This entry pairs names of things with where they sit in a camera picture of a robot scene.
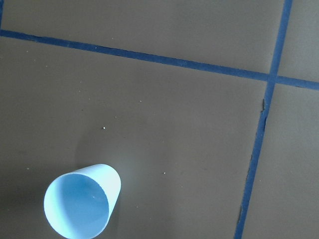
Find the light blue cup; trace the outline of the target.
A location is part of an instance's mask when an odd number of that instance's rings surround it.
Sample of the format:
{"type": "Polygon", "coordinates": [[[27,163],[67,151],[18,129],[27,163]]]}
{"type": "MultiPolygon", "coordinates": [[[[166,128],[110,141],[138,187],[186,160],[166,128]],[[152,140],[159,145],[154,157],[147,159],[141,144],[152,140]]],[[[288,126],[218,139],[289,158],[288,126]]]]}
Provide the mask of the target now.
{"type": "Polygon", "coordinates": [[[93,239],[107,226],[121,190],[118,172],[95,164],[57,177],[43,200],[50,226],[66,239],[93,239]]]}

